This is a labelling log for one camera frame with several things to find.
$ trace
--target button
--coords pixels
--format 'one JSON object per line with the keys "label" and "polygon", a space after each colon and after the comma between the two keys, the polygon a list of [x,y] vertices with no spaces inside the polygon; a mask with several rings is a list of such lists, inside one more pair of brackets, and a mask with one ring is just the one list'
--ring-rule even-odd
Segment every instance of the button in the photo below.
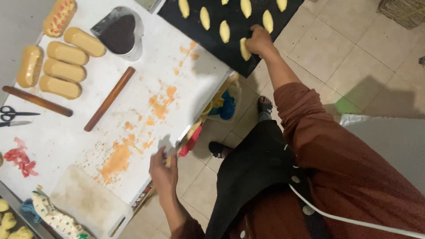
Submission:
{"label": "button", "polygon": [[314,209],[313,208],[311,208],[310,206],[308,206],[308,205],[305,205],[304,207],[303,207],[303,213],[305,214],[305,215],[313,215],[313,213],[315,213],[315,211],[314,211]]}
{"label": "button", "polygon": [[292,176],[291,179],[296,183],[300,183],[300,179],[297,176]]}

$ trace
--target cutting board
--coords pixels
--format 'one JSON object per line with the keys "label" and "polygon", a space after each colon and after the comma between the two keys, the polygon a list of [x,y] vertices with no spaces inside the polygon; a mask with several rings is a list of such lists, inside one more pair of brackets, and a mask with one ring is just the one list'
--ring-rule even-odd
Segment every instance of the cutting board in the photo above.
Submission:
{"label": "cutting board", "polygon": [[[186,19],[181,15],[178,0],[167,0],[159,10],[158,15],[247,78],[261,59],[258,55],[253,55],[248,61],[242,58],[239,43],[241,38],[251,37],[251,26],[254,24],[262,26],[263,13],[269,10],[274,23],[270,36],[274,42],[304,2],[304,0],[288,0],[286,10],[280,12],[276,0],[250,1],[252,14],[248,19],[244,17],[241,11],[240,0],[229,0],[224,6],[220,0],[188,0],[190,15]],[[208,31],[202,26],[199,17],[202,7],[206,7],[210,15],[210,29]],[[223,43],[219,33],[220,24],[224,20],[230,27],[228,43]]]}
{"label": "cutting board", "polygon": [[66,169],[50,201],[97,239],[118,238],[133,216],[130,205],[76,165]]}

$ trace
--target wooden rolling pin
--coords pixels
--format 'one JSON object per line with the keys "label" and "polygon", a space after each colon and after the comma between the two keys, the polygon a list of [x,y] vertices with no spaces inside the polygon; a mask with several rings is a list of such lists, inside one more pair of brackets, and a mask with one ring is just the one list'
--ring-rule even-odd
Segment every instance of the wooden rolling pin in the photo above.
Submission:
{"label": "wooden rolling pin", "polygon": [[19,97],[23,100],[29,101],[31,103],[34,103],[36,105],[39,105],[41,107],[44,107],[46,109],[49,109],[51,111],[54,111],[56,113],[65,115],[66,117],[71,117],[73,112],[70,109],[67,109],[63,106],[57,105],[53,102],[50,102],[48,100],[42,99],[38,96],[35,96],[33,94],[30,94],[28,92],[22,91],[20,89],[17,89],[15,87],[11,86],[3,86],[3,91],[9,94],[12,94],[16,97]]}
{"label": "wooden rolling pin", "polygon": [[96,113],[94,113],[93,117],[90,119],[90,121],[84,127],[85,131],[90,132],[90,131],[93,130],[94,126],[96,126],[96,124],[99,122],[100,118],[102,118],[102,116],[108,110],[109,106],[111,106],[112,102],[115,100],[115,98],[118,96],[118,94],[124,88],[124,86],[127,84],[128,80],[133,76],[135,71],[136,70],[131,66],[129,66],[127,68],[127,70],[122,75],[121,79],[119,79],[118,83],[115,85],[115,87],[109,93],[108,97],[106,97],[106,99],[103,101],[102,105],[99,107],[99,109],[96,111]]}

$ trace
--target black slipper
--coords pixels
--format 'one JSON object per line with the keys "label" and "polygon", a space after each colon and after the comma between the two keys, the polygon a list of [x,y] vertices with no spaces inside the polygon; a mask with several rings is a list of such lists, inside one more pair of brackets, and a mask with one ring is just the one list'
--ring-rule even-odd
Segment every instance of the black slipper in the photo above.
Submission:
{"label": "black slipper", "polygon": [[268,114],[272,114],[272,109],[273,109],[272,102],[270,101],[270,103],[260,103],[261,98],[268,99],[265,96],[260,96],[257,102],[258,114],[260,114],[261,112],[267,112]]}
{"label": "black slipper", "polygon": [[218,143],[218,142],[210,142],[208,144],[208,149],[210,150],[210,152],[212,153],[212,155],[214,157],[216,157],[216,158],[219,158],[219,159],[223,159],[222,152],[223,152],[223,149],[224,148],[229,149],[229,152],[231,150],[233,150],[232,148],[229,148],[229,147],[227,147],[227,146],[225,146],[225,145],[223,145],[221,143]]}

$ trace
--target person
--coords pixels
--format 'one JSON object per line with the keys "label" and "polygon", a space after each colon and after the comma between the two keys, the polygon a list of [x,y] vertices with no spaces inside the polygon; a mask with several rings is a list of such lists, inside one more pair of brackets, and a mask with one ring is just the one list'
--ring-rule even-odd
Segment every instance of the person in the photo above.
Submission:
{"label": "person", "polygon": [[166,168],[164,148],[153,155],[149,172],[171,238],[409,238],[319,211],[425,233],[425,197],[325,112],[319,94],[298,79],[267,30],[259,25],[251,30],[246,47],[267,65],[284,133],[270,116],[270,100],[260,97],[259,122],[235,149],[210,143],[213,155],[224,160],[205,234],[176,196],[176,156]]}

